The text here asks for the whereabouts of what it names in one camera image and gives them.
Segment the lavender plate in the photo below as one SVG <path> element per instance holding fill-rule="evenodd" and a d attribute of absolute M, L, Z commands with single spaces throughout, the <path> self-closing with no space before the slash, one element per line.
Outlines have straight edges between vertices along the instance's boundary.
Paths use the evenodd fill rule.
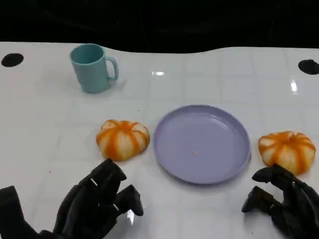
<path fill-rule="evenodd" d="M 236 176 L 250 160 L 244 126 L 211 106 L 186 106 L 158 124 L 154 151 L 159 164 L 175 177 L 195 184 L 220 183 Z"/>

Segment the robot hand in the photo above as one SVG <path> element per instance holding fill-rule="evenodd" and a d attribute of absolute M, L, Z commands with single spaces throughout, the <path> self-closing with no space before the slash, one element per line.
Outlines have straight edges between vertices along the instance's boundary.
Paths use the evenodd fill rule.
<path fill-rule="evenodd" d="M 242 208 L 247 213 L 254 208 L 271 216 L 273 223 L 286 236 L 310 239 L 319 235 L 319 195 L 286 169 L 275 165 L 257 171 L 253 180 L 271 182 L 284 192 L 280 203 L 259 187 L 254 187 Z"/>
<path fill-rule="evenodd" d="M 126 176 L 111 160 L 97 166 L 63 200 L 53 232 L 39 234 L 24 220 L 13 186 L 0 190 L 0 234 L 2 239 L 102 239 L 116 218 L 132 210 L 143 215 L 140 194 L 130 185 L 117 194 Z"/>

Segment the tabletop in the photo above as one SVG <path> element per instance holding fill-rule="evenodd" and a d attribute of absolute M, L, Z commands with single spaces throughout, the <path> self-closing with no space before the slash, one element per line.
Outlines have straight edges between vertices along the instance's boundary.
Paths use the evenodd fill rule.
<path fill-rule="evenodd" d="M 103 159 L 95 143 L 107 119 L 145 124 L 151 142 L 142 155 L 121 163 L 141 194 L 145 214 L 119 217 L 106 239 L 280 239 L 261 213 L 241 207 L 258 185 L 282 200 L 282 192 L 251 177 L 264 167 L 260 136 L 294 130 L 319 147 L 319 78 L 298 69 L 318 62 L 319 50 L 232 47 L 196 54 L 128 53 L 105 48 L 119 64 L 120 77 L 108 91 L 81 91 L 70 51 L 78 44 L 0 43 L 0 58 L 21 53 L 24 61 L 0 66 L 0 187 L 14 185 L 26 220 L 51 230 L 70 188 Z M 206 104 L 236 116 L 250 136 L 252 157 L 233 180 L 199 187 L 169 176 L 156 162 L 152 135 L 173 109 Z M 319 163 L 300 178 L 319 191 Z"/>

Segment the orange striped pumpkin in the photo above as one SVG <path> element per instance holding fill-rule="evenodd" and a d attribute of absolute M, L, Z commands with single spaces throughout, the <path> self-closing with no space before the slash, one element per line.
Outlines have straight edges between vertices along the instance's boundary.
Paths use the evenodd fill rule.
<path fill-rule="evenodd" d="M 295 175 L 308 171 L 316 153 L 316 147 L 307 136 L 292 131 L 262 136 L 258 148 L 265 164 L 277 163 Z"/>
<path fill-rule="evenodd" d="M 143 152 L 150 142 L 148 129 L 138 122 L 107 120 L 96 135 L 105 158 L 125 161 Z"/>

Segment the teal mug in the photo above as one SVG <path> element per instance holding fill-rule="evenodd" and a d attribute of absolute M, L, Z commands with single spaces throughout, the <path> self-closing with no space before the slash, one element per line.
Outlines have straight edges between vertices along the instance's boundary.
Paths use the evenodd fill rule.
<path fill-rule="evenodd" d="M 103 48 L 97 44 L 84 44 L 74 48 L 70 53 L 70 59 L 85 92 L 100 93 L 109 88 L 110 81 L 115 81 L 119 77 L 116 60 L 105 56 Z M 113 64 L 115 77 L 109 77 L 105 60 Z"/>

